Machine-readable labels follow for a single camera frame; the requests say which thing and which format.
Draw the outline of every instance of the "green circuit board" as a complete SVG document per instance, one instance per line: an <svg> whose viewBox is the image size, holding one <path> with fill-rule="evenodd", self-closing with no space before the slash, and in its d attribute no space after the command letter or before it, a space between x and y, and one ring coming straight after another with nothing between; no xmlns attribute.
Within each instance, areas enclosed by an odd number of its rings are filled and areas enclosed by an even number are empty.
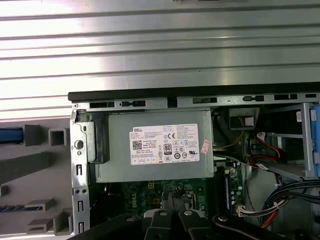
<svg viewBox="0 0 320 240"><path fill-rule="evenodd" d="M217 167L224 167L225 202L228 215L236 214L236 205L244 204L244 183L242 165L236 161L216 163Z"/></svg>
<svg viewBox="0 0 320 240"><path fill-rule="evenodd" d="M163 193L176 191L177 188L183 188L185 199L188 197L191 200L185 203L186 209L200 210L206 215L205 178L125 182L122 184L125 211L143 216L148 210L161 209Z"/></svg>

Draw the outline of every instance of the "circular hole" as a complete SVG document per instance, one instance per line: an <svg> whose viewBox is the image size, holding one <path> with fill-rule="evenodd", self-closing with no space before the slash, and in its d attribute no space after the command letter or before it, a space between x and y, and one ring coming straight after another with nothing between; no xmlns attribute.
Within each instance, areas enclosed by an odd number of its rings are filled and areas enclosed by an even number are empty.
<svg viewBox="0 0 320 240"><path fill-rule="evenodd" d="M162 235L161 234L155 234L155 235L153 235L153 239L156 239L156 240L162 239Z"/></svg>
<svg viewBox="0 0 320 240"><path fill-rule="evenodd" d="M74 146L76 149L82 149L84 147L84 142L81 140L77 140L75 141Z"/></svg>

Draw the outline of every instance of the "yellow wire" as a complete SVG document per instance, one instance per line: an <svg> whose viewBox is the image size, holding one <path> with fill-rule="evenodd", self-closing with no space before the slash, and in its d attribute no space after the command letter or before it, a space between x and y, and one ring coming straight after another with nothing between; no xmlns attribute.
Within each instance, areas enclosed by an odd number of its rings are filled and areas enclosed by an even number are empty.
<svg viewBox="0 0 320 240"><path fill-rule="evenodd" d="M241 125L243 126L244 125L244 121L239 117L240 119L240 122L241 122ZM244 136L245 134L245 131L242 130L240 135L237 137L236 140L234 140L234 142L230 143L229 145L225 145L225 146L213 146L214 149L225 149L225 148L229 148L229 147L232 147L233 145L236 145L238 142L241 141L242 137Z"/></svg>

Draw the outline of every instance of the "power connector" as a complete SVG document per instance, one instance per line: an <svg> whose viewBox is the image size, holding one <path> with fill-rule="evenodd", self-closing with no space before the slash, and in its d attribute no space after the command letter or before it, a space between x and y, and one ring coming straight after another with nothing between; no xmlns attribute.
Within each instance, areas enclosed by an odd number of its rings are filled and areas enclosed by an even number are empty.
<svg viewBox="0 0 320 240"><path fill-rule="evenodd" d="M237 204L236 205L236 215L239 217L239 218L242 218L242 217L245 217L246 215L244 215L243 213L241 213L241 210L245 210L246 207L242 204Z"/></svg>

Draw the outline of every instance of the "screw hole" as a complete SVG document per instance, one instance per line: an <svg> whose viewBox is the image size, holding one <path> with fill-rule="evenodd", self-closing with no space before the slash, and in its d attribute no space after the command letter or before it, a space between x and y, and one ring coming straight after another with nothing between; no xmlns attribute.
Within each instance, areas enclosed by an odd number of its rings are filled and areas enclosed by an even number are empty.
<svg viewBox="0 0 320 240"><path fill-rule="evenodd" d="M74 146L76 149L82 149L84 147L84 142L81 140L77 140L75 141Z"/></svg>

